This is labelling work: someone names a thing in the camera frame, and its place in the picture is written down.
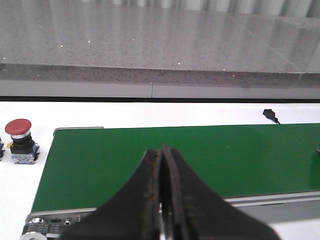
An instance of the gray countertop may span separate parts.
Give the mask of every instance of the gray countertop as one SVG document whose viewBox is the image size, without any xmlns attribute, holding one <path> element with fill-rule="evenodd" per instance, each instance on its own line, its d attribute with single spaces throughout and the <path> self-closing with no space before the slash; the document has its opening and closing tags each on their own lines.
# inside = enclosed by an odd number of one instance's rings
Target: gray countertop
<svg viewBox="0 0 320 240">
<path fill-rule="evenodd" d="M 319 40 L 318 18 L 1 0 L 0 80 L 319 88 Z"/>
</svg>

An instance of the emergency stop button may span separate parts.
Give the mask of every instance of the emergency stop button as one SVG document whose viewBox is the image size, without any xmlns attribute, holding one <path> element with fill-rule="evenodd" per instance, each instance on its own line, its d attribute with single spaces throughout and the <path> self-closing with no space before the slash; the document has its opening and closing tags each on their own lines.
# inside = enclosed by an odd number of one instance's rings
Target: emergency stop button
<svg viewBox="0 0 320 240">
<path fill-rule="evenodd" d="M 20 118 L 9 122 L 5 126 L 5 132 L 10 135 L 23 135 L 31 128 L 31 122 L 28 119 Z"/>
</svg>

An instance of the white table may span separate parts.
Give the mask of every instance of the white table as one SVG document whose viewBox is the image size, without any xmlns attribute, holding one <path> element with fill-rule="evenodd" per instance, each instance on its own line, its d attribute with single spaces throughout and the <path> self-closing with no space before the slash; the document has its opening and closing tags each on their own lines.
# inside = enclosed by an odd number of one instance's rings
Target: white table
<svg viewBox="0 0 320 240">
<path fill-rule="evenodd" d="M 5 145 L 11 142 L 5 126 L 18 118 L 32 122 L 31 135 L 40 145 L 35 165 L 14 164 L 8 149 L 0 162 L 0 239 L 19 239 L 56 128 L 274 124 L 263 116 L 264 109 L 273 109 L 282 124 L 320 121 L 320 104 L 0 102 L 0 136 Z M 271 226 L 283 240 L 320 239 L 320 216 Z"/>
</svg>

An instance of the red mushroom button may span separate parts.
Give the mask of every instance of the red mushroom button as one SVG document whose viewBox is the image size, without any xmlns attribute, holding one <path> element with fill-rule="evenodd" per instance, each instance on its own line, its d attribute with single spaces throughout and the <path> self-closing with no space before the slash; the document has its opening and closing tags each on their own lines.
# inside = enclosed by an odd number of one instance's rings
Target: red mushroom button
<svg viewBox="0 0 320 240">
<path fill-rule="evenodd" d="M 9 122 L 5 126 L 5 132 L 10 135 L 22 135 L 28 132 L 31 128 L 31 122 L 28 119 L 16 119 Z"/>
</svg>

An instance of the green belt surface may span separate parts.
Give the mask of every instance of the green belt surface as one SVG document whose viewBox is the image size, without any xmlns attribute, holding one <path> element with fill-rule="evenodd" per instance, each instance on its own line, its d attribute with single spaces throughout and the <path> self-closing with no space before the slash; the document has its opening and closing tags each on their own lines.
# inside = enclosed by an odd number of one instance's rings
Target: green belt surface
<svg viewBox="0 0 320 240">
<path fill-rule="evenodd" d="M 222 197 L 316 191 L 319 143 L 318 123 L 59 130 L 32 212 L 101 206 L 163 144 Z"/>
</svg>

